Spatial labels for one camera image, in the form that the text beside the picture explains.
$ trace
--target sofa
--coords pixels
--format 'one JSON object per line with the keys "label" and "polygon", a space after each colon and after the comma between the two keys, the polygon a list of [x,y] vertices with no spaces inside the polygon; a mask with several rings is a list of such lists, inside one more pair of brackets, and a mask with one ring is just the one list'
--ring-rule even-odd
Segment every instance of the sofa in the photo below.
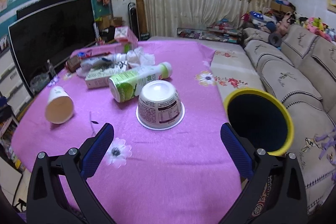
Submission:
{"label": "sofa", "polygon": [[268,44],[265,32],[248,28],[243,33],[246,54],[267,92],[292,117],[295,135],[289,151],[299,161],[312,213],[334,186],[336,46],[300,25],[289,28],[281,50]]}

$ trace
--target television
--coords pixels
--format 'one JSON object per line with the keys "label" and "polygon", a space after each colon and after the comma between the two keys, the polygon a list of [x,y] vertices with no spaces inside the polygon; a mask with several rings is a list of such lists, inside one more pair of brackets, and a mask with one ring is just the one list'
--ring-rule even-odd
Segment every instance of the television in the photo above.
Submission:
{"label": "television", "polygon": [[8,27],[11,53],[27,90],[35,76],[48,71],[48,59],[59,72],[74,50],[94,43],[93,23],[91,0],[67,0]]}
{"label": "television", "polygon": [[45,8],[47,6],[59,3],[59,2],[63,2],[66,0],[39,0],[37,2],[32,3],[31,5],[28,5],[26,7],[23,7],[22,9],[19,9],[16,11],[16,18],[17,20],[37,11],[40,10],[42,8]]}

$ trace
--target table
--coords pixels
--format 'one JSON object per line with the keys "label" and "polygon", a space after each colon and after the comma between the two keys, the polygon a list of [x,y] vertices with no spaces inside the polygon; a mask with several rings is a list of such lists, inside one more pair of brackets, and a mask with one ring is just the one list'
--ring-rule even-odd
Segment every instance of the table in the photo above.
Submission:
{"label": "table", "polygon": [[[105,122],[114,126],[115,139],[125,140],[132,155],[126,165],[108,165],[105,155],[95,175],[87,180],[93,193],[118,224],[215,224],[241,192],[239,173],[220,138],[227,122],[224,107],[211,75],[214,50],[197,42],[140,42],[155,54],[156,63],[168,61],[171,81],[180,94],[186,113],[183,121],[167,131],[142,127],[135,116],[137,98],[117,103],[109,88],[88,90],[74,76],[59,86],[73,99],[74,116],[61,125],[44,117],[50,88],[46,87],[21,120],[12,140],[14,152],[32,170],[40,151],[62,155],[80,147]],[[92,54],[113,52],[115,45],[92,47]],[[61,177],[71,206],[77,207],[66,180]]]}

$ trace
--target upside-down white cup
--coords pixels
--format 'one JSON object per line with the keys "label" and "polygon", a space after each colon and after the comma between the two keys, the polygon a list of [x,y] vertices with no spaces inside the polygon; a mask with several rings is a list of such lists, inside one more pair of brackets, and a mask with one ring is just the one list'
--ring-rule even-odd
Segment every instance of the upside-down white cup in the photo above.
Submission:
{"label": "upside-down white cup", "polygon": [[72,117],[74,103],[70,96],[60,86],[51,89],[48,104],[45,109],[45,118],[52,123],[61,124]]}
{"label": "upside-down white cup", "polygon": [[142,88],[136,117],[144,127],[152,130],[166,130],[179,124],[184,114],[184,105],[171,83],[158,80]]}

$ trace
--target plush toy pile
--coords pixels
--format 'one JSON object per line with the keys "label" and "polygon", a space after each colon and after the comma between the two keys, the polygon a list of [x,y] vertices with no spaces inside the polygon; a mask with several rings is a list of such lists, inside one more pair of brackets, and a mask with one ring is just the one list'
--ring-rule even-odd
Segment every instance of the plush toy pile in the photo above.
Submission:
{"label": "plush toy pile", "polygon": [[242,20],[244,21],[243,28],[253,27],[267,33],[277,33],[281,37],[286,35],[290,25],[299,24],[310,32],[319,35],[336,45],[335,29],[329,28],[329,26],[323,23],[320,18],[307,18],[296,12],[293,14],[286,13],[283,18],[276,18],[273,11],[270,10],[264,14],[262,14],[261,11],[246,13],[242,17]]}
{"label": "plush toy pile", "polygon": [[322,22],[322,19],[315,17],[302,17],[299,14],[295,14],[296,24],[300,24],[308,31],[317,34],[329,42],[334,42],[336,37],[335,29],[329,28],[327,24]]}

